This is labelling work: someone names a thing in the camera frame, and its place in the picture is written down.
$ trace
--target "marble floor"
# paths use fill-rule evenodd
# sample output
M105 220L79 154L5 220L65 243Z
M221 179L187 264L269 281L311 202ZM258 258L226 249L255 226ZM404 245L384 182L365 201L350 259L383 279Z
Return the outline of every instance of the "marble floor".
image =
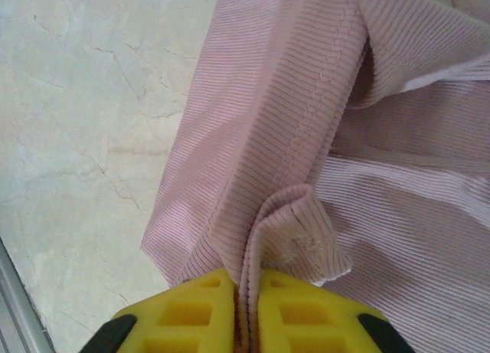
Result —
M58 352L166 288L139 249L216 0L0 0L0 234Z

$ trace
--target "stone floor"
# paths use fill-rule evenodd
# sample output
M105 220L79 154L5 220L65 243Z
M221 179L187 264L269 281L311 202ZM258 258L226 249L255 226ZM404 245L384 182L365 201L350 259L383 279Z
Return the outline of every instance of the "stone floor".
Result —
M139 244L216 0L0 0L0 234L55 348L166 288Z

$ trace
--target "black rubber trim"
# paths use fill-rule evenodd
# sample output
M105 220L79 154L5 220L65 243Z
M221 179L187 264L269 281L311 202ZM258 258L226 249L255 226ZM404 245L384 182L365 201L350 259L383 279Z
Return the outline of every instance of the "black rubber trim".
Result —
M415 353L389 322L368 313L359 315L358 320L382 353Z
M123 315L100 327L80 353L116 353L136 324L134 315Z

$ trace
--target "ribbed knit fabric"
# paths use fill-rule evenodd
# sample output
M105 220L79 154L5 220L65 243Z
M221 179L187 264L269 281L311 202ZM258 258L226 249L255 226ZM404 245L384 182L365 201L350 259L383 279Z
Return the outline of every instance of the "ribbed knit fabric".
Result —
M490 351L484 5L218 1L142 246L170 285L227 268L242 351L261 267L350 270L329 217L354 271L328 288L420 352Z

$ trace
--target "grooved metal edge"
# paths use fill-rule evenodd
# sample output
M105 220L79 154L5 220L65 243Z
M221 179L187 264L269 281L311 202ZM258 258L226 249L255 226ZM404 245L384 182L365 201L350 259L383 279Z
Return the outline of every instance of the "grooved metal edge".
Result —
M54 353L0 239L0 353Z

